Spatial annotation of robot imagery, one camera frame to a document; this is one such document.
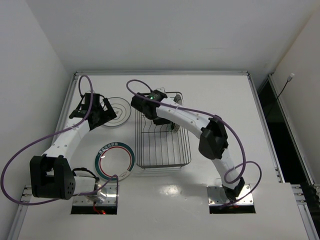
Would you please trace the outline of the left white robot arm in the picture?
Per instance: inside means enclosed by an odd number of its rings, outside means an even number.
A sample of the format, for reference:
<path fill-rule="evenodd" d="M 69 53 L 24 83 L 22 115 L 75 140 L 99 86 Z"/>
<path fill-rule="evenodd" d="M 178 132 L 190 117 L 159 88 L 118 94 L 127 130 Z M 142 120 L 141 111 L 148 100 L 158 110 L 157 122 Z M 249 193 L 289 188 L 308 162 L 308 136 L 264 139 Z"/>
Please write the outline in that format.
<path fill-rule="evenodd" d="M 96 196 L 100 190 L 98 177 L 76 176 L 70 167 L 70 160 L 87 133 L 116 116 L 107 98 L 98 93 L 86 93 L 51 147 L 30 160 L 32 195 L 54 200 Z"/>

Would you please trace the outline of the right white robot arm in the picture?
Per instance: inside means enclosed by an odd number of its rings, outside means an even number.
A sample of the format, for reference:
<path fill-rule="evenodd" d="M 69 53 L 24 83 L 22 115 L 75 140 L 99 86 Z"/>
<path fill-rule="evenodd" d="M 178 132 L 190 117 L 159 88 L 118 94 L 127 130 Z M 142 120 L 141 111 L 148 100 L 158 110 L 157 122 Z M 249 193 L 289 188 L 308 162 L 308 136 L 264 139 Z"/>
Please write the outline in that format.
<path fill-rule="evenodd" d="M 152 121 L 166 120 L 185 128 L 199 139 L 198 151 L 211 160 L 220 175 L 227 198 L 235 201 L 245 185 L 228 151 L 228 135 L 221 118 L 186 110 L 159 90 L 137 93 L 130 105 Z"/>

